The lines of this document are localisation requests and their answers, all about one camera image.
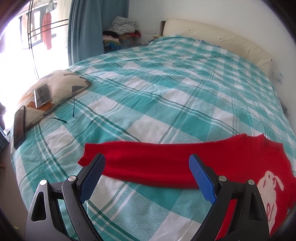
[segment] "blue gripper pad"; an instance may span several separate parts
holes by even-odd
[[[106,160],[104,155],[100,155],[97,161],[92,160],[92,162],[93,161],[94,164],[88,171],[88,175],[84,178],[83,183],[80,186],[79,200],[81,201],[81,203],[84,203],[86,200],[89,200],[91,198],[91,195],[94,192],[94,189],[98,184],[98,181],[105,168]]]
[[[189,168],[204,198],[213,205],[216,201],[214,184],[194,155],[189,157]]]

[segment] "bedspread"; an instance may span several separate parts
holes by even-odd
[[[51,114],[67,123],[44,118],[12,149],[27,208],[40,180],[63,181],[79,172],[87,142],[195,143],[263,133],[283,143],[295,166],[295,135],[271,82],[254,64],[218,46],[163,37],[69,70],[92,82],[75,97],[75,117],[69,100]],[[199,190],[102,176],[85,208],[104,240],[190,240],[210,203]],[[76,237],[66,216],[65,222]]]

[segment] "headboard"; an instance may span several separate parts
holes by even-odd
[[[183,19],[168,19],[160,24],[160,35],[182,35],[208,41],[237,54],[261,69],[267,76],[271,70],[271,55],[264,49],[238,34],[206,23]]]

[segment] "metal screw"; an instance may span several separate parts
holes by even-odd
[[[219,180],[222,182],[225,182],[227,180],[227,178],[225,176],[219,176]]]
[[[254,182],[252,179],[248,180],[248,183],[249,183],[250,185],[254,185],[254,184],[255,184],[255,182]]]
[[[41,180],[39,184],[43,186],[43,185],[45,185],[46,183],[47,183],[46,180]]]
[[[68,180],[69,180],[70,182],[75,181],[75,180],[76,180],[76,176],[69,176],[69,177],[68,177]]]

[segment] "rabbit applique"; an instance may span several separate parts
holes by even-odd
[[[284,190],[282,181],[271,171],[267,171],[264,177],[262,177],[257,184],[266,211],[269,233],[271,232],[274,226],[276,218],[277,206],[275,188],[277,185],[280,187],[281,191]]]

